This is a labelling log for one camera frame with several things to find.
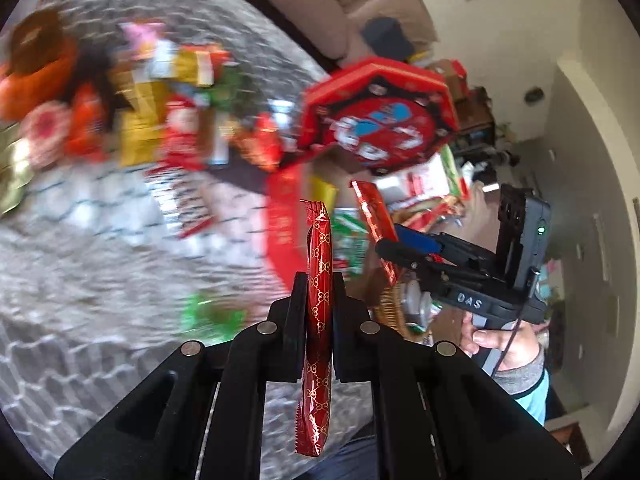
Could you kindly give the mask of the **grey teal sleeved right forearm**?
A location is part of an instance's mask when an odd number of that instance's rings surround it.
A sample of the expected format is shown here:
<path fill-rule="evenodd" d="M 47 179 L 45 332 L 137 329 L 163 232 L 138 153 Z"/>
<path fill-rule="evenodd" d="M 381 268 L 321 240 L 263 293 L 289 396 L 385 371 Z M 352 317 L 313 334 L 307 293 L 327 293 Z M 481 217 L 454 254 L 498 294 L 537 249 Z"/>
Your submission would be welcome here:
<path fill-rule="evenodd" d="M 529 364 L 495 372 L 494 381 L 518 402 L 518 405 L 544 426 L 550 379 L 544 367 L 544 350 L 539 348 L 536 359 Z"/>

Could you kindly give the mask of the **person's right hand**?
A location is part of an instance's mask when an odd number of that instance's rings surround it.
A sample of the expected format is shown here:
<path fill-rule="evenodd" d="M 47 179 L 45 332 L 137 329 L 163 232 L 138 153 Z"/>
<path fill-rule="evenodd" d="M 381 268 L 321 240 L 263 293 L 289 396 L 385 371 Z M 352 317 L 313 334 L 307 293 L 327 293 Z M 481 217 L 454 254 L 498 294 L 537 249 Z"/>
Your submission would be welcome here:
<path fill-rule="evenodd" d="M 473 324 L 471 312 L 462 318 L 460 348 L 468 356 L 476 356 L 480 350 L 499 350 L 501 361 L 496 372 L 516 370 L 533 363 L 540 353 L 540 343 L 529 323 L 521 322 L 513 330 L 488 330 Z"/>

